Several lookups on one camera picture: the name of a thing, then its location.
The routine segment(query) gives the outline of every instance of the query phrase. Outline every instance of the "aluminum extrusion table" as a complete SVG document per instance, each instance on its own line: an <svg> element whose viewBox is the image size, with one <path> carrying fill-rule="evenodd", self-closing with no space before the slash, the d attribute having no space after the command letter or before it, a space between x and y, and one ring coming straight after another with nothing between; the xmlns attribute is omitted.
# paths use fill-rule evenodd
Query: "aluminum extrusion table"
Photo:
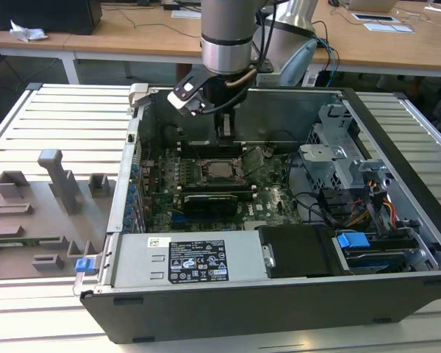
<svg viewBox="0 0 441 353"><path fill-rule="evenodd" d="M126 86L44 85L27 90L0 125L0 172L42 180L44 148L62 149L77 179L116 178L130 116ZM441 136L406 100L362 100L441 202ZM369 142L364 144L370 149ZM412 352L441 353L441 300L398 324L115 345L74 297L74 278L0 282L0 352Z"/></svg>

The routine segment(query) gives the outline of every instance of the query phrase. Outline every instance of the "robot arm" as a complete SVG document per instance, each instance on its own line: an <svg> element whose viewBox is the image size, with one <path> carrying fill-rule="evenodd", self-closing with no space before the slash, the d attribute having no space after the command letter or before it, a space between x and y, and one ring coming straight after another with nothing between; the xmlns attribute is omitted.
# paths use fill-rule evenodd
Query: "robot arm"
<svg viewBox="0 0 441 353"><path fill-rule="evenodd" d="M268 4L273 5L273 14L265 21L260 10ZM283 45L291 46L291 36L293 40L312 37L314 30L310 19L316 4L317 0L203 0L201 53L204 67L191 71L175 86L168 100L176 109L187 109L192 115L215 114L218 136L226 137L226 130L232 137L233 106L245 99L272 38L276 41L272 47L278 51ZM261 40L257 41L260 57L252 61L255 15L262 24L258 29ZM273 32L287 35L277 36Z"/></svg>

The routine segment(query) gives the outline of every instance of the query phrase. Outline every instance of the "power supply label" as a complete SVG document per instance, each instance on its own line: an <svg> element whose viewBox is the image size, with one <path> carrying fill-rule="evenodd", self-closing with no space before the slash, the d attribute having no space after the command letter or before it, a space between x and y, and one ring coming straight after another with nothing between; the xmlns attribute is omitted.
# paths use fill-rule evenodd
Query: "power supply label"
<svg viewBox="0 0 441 353"><path fill-rule="evenodd" d="M180 283L229 280L226 246L223 240L170 243L168 280Z"/></svg>

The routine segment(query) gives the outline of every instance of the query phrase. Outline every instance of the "computer case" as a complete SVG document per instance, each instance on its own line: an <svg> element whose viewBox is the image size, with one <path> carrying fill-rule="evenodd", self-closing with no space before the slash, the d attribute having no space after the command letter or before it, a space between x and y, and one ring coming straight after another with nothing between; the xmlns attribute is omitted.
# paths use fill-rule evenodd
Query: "computer case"
<svg viewBox="0 0 441 353"><path fill-rule="evenodd" d="M98 0L0 0L0 31L10 29L10 20L45 32L91 35L101 18Z"/></svg>

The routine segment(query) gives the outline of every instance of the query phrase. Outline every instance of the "blue tab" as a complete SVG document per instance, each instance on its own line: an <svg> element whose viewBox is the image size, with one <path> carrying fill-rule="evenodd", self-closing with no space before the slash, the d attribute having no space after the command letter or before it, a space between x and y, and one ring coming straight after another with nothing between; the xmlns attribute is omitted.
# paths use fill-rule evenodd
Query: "blue tab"
<svg viewBox="0 0 441 353"><path fill-rule="evenodd" d="M365 233L349 232L337 236L338 243L342 248L368 248L369 240Z"/></svg>
<svg viewBox="0 0 441 353"><path fill-rule="evenodd" d="M96 259L78 259L75 264L76 272L94 272Z"/></svg>

